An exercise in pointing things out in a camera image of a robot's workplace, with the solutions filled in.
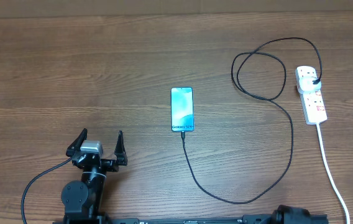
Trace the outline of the Samsung Galaxy smartphone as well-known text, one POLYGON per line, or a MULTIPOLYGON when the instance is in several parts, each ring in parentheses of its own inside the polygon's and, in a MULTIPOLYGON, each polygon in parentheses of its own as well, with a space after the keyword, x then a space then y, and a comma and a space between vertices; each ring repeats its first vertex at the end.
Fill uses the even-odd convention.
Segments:
POLYGON ((195 130, 192 87, 171 89, 171 128, 173 132, 195 130))

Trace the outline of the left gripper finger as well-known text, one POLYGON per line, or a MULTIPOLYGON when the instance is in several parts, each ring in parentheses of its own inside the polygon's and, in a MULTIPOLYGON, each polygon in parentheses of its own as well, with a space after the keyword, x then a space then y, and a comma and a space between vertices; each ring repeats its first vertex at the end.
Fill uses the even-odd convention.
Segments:
POLYGON ((88 134, 88 130, 84 128, 80 135, 67 147, 66 156, 72 157, 75 152, 80 151, 80 147, 82 143, 86 140, 88 134))
POLYGON ((119 166, 127 165, 127 154, 124 147, 124 135, 122 131, 119 131, 114 155, 116 156, 116 162, 119 166))

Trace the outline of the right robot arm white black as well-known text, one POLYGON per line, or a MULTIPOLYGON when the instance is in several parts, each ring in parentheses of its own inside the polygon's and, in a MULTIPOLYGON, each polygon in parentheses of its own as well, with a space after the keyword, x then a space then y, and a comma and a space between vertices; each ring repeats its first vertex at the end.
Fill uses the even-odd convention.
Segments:
POLYGON ((280 205, 273 211, 271 224, 311 224, 311 215, 308 210, 298 207, 280 205))

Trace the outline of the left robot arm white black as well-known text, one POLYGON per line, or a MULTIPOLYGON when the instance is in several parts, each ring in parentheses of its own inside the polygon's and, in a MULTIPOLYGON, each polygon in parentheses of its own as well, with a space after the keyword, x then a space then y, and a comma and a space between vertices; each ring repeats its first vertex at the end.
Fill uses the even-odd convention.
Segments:
POLYGON ((63 223, 111 223, 110 217, 101 212, 104 185, 108 172, 118 172, 128 163, 123 132, 119 131, 114 150, 115 159, 103 159, 100 141, 87 139, 85 128, 66 150, 74 166, 82 170, 80 180, 64 186, 61 200, 65 207, 63 223))

